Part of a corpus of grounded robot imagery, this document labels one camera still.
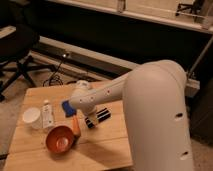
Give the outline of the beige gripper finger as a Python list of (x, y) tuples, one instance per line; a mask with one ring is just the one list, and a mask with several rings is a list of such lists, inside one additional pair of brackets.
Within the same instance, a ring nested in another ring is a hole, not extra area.
[(98, 118), (96, 115), (90, 117), (91, 122), (97, 126), (99, 124)]

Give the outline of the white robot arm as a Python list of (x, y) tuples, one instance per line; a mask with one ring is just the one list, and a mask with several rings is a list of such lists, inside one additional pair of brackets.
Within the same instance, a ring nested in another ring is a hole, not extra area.
[(135, 171), (194, 171), (186, 82), (178, 63), (148, 62), (98, 88), (78, 86), (69, 104), (89, 116), (96, 105), (121, 100)]

